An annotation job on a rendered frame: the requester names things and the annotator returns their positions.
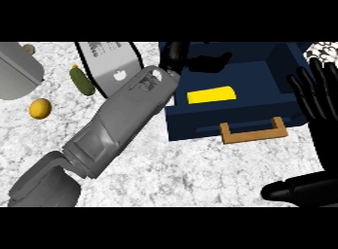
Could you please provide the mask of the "black and white patterned plate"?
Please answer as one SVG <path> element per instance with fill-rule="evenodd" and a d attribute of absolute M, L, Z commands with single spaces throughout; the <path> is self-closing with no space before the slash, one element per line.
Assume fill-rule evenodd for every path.
<path fill-rule="evenodd" d="M 338 68 L 338 42 L 316 42 L 304 52 L 304 58 L 316 57 L 320 62 L 332 62 Z"/>

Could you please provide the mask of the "yellow lemon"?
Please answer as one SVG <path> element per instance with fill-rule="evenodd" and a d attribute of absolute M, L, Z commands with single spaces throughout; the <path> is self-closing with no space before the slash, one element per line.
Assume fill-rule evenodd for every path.
<path fill-rule="evenodd" d="M 52 105 L 47 99 L 37 98 L 28 106 L 28 114 L 34 119 L 44 119 L 52 111 Z"/>

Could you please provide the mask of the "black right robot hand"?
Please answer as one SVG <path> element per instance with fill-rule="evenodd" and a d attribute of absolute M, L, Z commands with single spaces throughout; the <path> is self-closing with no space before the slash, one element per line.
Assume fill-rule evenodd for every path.
<path fill-rule="evenodd" d="M 309 121 L 310 138 L 322 171 L 267 184 L 260 196 L 300 207 L 338 203 L 338 69 L 332 62 L 310 59 L 298 76 L 286 77 Z"/>

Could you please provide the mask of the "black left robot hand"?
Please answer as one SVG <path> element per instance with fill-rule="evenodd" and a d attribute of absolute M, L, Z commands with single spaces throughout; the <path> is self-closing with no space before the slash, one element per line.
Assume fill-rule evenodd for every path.
<path fill-rule="evenodd" d="M 230 60 L 232 53 L 226 52 L 217 57 L 199 55 L 188 58 L 189 46 L 189 42 L 167 42 L 159 56 L 158 67 L 177 74 L 182 74 L 185 68 L 192 72 L 219 73 Z"/>

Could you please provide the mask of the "navy drawer front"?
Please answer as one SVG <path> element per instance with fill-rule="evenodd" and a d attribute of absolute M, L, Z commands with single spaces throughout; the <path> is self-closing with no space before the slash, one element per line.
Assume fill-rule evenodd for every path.
<path fill-rule="evenodd" d="M 165 108 L 168 140 L 217 136 L 221 123 L 229 124 L 233 133 L 266 130 L 272 128 L 270 119 L 275 117 L 282 118 L 286 127 L 300 126 L 307 122 L 295 102 L 248 107 L 236 107 L 232 102 L 168 106 Z"/>

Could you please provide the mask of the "green cucumber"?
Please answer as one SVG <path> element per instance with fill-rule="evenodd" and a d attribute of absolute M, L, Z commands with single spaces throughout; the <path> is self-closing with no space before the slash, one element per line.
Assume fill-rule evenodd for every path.
<path fill-rule="evenodd" d="M 95 86 L 77 64 L 72 65 L 69 76 L 81 94 L 86 96 L 92 96 L 95 94 Z"/>

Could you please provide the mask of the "yellow block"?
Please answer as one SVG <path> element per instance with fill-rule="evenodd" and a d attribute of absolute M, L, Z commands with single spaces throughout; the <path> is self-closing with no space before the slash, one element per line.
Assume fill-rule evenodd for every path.
<path fill-rule="evenodd" d="M 230 86 L 213 88 L 213 89 L 201 89 L 188 92 L 188 102 L 190 104 L 235 100 L 236 93 Z"/>

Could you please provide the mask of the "navy open drawer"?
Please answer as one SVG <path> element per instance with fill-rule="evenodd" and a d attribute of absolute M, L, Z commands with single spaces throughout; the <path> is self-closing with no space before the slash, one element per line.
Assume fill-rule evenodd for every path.
<path fill-rule="evenodd" d="M 192 42 L 188 58 L 220 56 L 232 53 L 219 73 L 192 72 L 183 69 L 171 106 L 196 105 L 188 102 L 188 92 L 230 86 L 236 99 L 208 102 L 232 102 L 236 107 L 297 102 L 286 76 L 309 65 L 304 51 L 309 43 L 295 42 Z"/>

